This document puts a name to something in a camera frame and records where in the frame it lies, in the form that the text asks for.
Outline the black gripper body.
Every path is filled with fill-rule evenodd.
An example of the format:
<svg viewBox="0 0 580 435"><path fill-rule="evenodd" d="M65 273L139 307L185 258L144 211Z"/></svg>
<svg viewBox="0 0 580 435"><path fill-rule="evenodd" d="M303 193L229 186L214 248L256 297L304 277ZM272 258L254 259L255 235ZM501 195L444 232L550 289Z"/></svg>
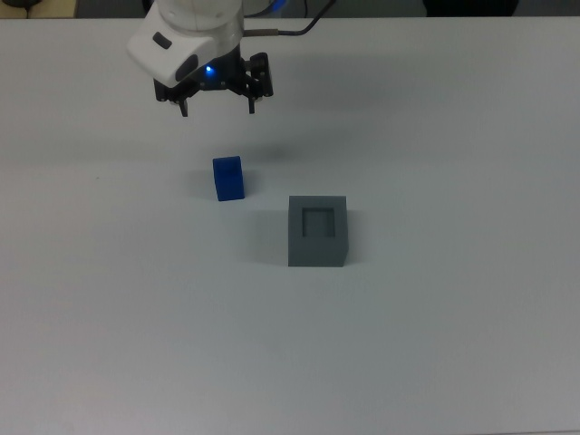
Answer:
<svg viewBox="0 0 580 435"><path fill-rule="evenodd" d="M188 77L201 91L243 91L247 87L245 61L238 45L231 52L206 63Z"/></svg>

